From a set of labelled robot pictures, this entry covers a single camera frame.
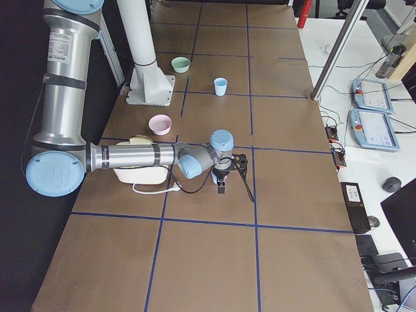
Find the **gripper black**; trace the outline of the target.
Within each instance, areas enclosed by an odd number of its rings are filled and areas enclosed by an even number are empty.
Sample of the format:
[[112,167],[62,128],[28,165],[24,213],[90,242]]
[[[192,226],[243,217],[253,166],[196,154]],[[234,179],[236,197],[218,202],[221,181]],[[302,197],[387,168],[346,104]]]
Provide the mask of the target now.
[[213,168],[213,182],[219,194],[226,192],[225,180],[231,171],[231,164],[217,164]]

